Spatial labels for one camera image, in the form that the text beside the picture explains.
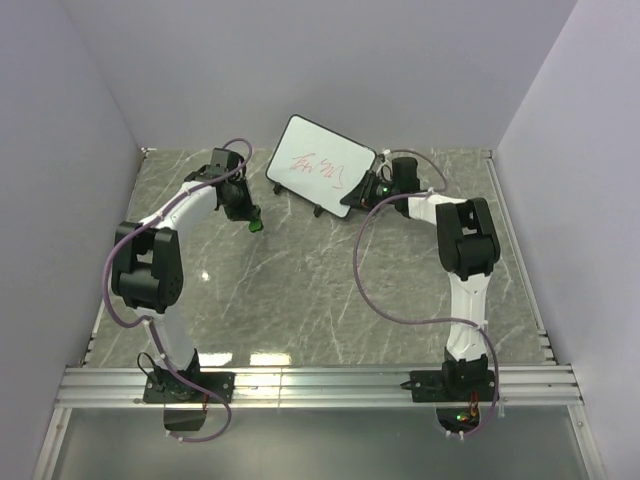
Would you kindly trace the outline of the green whiteboard eraser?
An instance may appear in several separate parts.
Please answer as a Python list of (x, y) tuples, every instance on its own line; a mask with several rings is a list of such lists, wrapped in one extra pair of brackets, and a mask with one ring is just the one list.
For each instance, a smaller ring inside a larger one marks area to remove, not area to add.
[(251, 233), (257, 233), (264, 229), (262, 220), (259, 217), (251, 220), (248, 225), (248, 229)]

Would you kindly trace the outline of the small white whiteboard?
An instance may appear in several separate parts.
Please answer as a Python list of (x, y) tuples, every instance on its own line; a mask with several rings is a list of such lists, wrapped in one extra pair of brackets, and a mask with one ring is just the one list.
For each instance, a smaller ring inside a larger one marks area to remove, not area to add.
[(266, 178), (344, 218), (351, 208), (341, 200), (373, 166), (376, 152), (303, 116), (293, 115), (266, 168)]

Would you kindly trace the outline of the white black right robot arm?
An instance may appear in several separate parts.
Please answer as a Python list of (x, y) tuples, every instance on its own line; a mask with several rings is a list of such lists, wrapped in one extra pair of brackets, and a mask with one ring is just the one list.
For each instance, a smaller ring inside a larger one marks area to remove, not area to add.
[(448, 275), (450, 325), (441, 371), (434, 379), (414, 377), (414, 389), (436, 401), (489, 401), (499, 397), (495, 348), (488, 341), (486, 297), (501, 247), (485, 199), (459, 199), (440, 189), (421, 187), (418, 162), (411, 156), (391, 161), (391, 176), (367, 171), (341, 203), (377, 213), (390, 204), (403, 217), (436, 228), (439, 261)]

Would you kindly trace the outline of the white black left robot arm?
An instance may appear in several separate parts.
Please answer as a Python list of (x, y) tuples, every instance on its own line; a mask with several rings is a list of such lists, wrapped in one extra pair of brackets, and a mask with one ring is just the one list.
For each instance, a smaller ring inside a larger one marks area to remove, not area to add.
[[(262, 230), (261, 209), (251, 198), (246, 178), (248, 155), (228, 145), (215, 148), (208, 164), (191, 172), (169, 201), (138, 222), (123, 222), (103, 271), (103, 300), (121, 327), (143, 325), (155, 357), (148, 381), (180, 402), (190, 402), (205, 387), (197, 349), (184, 328), (177, 302), (184, 286), (182, 238), (214, 211)], [(117, 296), (137, 318), (128, 323), (115, 312)]]

